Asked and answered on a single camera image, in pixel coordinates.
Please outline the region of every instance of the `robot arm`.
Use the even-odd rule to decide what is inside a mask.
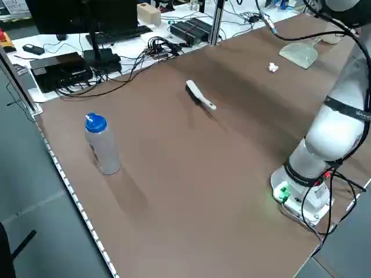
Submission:
[[[321,11],[339,19],[349,27],[361,28],[360,41],[371,52],[371,1],[317,0]],[[369,87],[365,56],[356,45],[328,97],[359,110],[365,108]],[[345,157],[358,145],[365,131],[365,122],[332,110],[323,104],[306,137],[289,156],[286,163],[271,176],[274,198],[282,201],[282,190],[290,190],[285,206],[296,216],[304,215],[316,225],[329,210],[330,192],[324,181],[308,191],[308,184],[318,178],[333,162]],[[303,213],[302,201],[306,196]]]

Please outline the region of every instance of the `keyboard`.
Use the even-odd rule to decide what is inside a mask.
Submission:
[[[125,30],[124,32],[100,32],[97,33],[97,42],[99,45],[105,43],[115,43],[119,41],[126,41],[128,39],[137,38],[138,36],[152,32],[147,26],[138,26],[136,29]],[[92,39],[89,34],[86,35],[86,39],[92,45]]]

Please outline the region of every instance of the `white desk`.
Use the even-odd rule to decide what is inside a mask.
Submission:
[[[236,34],[240,34],[242,32],[251,30],[251,26],[249,24],[244,24],[244,19],[237,16],[234,13],[233,8],[237,14],[243,12],[257,12],[254,1],[249,1],[248,3],[247,1],[245,1],[241,6],[237,5],[237,3],[234,2],[233,0],[232,2],[233,3],[231,3],[231,1],[226,2],[224,7],[225,11],[223,13],[223,21],[221,23],[220,31],[220,35],[223,39],[228,39]],[[190,10],[189,4],[176,6],[175,8],[176,8],[175,11],[162,14],[161,25],[159,27],[156,27],[154,25],[148,25],[153,30],[153,32],[144,34],[135,39],[130,39],[128,41],[117,42],[114,44],[114,46],[105,45],[104,47],[111,47],[113,53],[116,53],[119,56],[136,58],[147,46],[148,40],[153,36],[161,36],[174,43],[184,42],[182,39],[173,36],[168,31],[170,27],[169,22],[171,20],[176,22],[180,20],[179,18],[182,18],[181,20],[187,20],[192,17],[197,17],[206,23],[209,24],[213,23],[212,17],[214,15],[215,4],[212,0],[206,1],[205,14]],[[298,14],[298,12],[295,10],[280,10],[278,8],[266,9],[265,12],[270,16],[273,22],[281,21]],[[258,22],[254,24],[253,29],[257,29],[262,26],[264,26],[264,23]],[[30,68],[30,60],[23,60],[17,58],[15,57],[15,55],[23,58],[47,58],[72,52],[78,52],[79,54],[82,54],[83,50],[92,49],[92,47],[86,40],[85,35],[86,34],[70,34],[68,35],[66,41],[62,41],[59,44],[55,35],[37,35],[28,38],[17,39],[13,41],[17,49],[17,52],[9,53],[9,59],[12,62],[12,64],[20,64],[22,66]],[[37,56],[23,51],[22,46],[28,43],[40,47],[44,46],[44,44],[46,43],[49,43],[51,45],[45,45],[46,52],[43,55]],[[183,51],[184,52],[193,51],[205,45],[207,45],[207,43],[200,43],[199,45],[194,47],[184,48]],[[133,67],[133,63],[134,61],[132,59],[122,57],[121,58],[122,73],[129,72],[129,70]],[[143,63],[143,67],[148,67],[153,63],[156,63],[156,60],[148,59]],[[110,75],[110,78],[118,76],[119,73],[113,73]],[[43,103],[45,101],[58,97],[58,95],[55,92],[43,94],[37,87],[31,89],[30,94],[34,101],[38,103]]]

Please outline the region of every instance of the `green light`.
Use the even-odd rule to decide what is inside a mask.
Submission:
[[[289,189],[289,184],[286,183],[281,189],[281,194],[279,194],[279,199],[282,200],[282,203],[286,203],[286,201],[289,199],[291,196],[290,189]]]

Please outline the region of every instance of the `label on robot arm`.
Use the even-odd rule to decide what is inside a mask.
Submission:
[[[316,191],[314,191],[315,196],[320,199],[323,194],[326,192],[326,186],[321,184]]]

